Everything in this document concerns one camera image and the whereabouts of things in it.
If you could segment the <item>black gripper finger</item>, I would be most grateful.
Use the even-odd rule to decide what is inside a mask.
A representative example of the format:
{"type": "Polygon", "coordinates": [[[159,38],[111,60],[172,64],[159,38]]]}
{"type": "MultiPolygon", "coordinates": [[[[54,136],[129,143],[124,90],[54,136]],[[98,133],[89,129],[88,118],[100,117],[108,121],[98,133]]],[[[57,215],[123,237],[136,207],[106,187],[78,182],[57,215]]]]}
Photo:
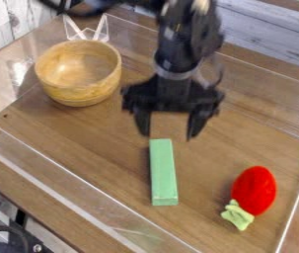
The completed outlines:
{"type": "Polygon", "coordinates": [[[211,111],[193,110],[191,112],[187,122],[187,133],[185,133],[187,139],[191,139],[200,133],[207,121],[211,118],[212,118],[211,111]]]}
{"type": "Polygon", "coordinates": [[[143,136],[149,136],[149,117],[151,111],[133,108],[135,123],[143,136]]]}

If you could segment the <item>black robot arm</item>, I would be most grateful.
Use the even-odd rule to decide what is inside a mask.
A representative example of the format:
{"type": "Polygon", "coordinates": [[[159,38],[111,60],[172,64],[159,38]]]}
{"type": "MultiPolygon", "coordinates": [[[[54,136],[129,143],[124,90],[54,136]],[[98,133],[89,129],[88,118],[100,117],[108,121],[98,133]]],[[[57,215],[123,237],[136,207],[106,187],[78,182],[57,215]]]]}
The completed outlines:
{"type": "Polygon", "coordinates": [[[224,93],[217,89],[224,69],[215,67],[216,79],[200,74],[204,61],[215,60],[223,45],[216,0],[81,0],[86,11],[76,11],[64,0],[37,0],[44,6],[74,18],[102,14],[116,5],[136,5],[155,14],[157,42],[152,57],[153,76],[123,88],[123,109],[135,116],[141,135],[149,135],[153,112],[188,115],[185,137],[195,137],[219,114],[224,93]]]}

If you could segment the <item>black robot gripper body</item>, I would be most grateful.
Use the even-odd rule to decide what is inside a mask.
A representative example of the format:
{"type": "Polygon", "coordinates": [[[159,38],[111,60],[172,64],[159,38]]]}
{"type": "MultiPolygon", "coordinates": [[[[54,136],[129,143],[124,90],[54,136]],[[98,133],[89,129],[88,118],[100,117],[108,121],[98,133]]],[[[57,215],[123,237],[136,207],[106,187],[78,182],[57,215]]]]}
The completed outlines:
{"type": "Polygon", "coordinates": [[[144,82],[121,89],[123,109],[133,112],[187,113],[191,118],[209,119],[217,114],[224,93],[215,87],[204,88],[193,78],[168,80],[156,74],[144,82]]]}

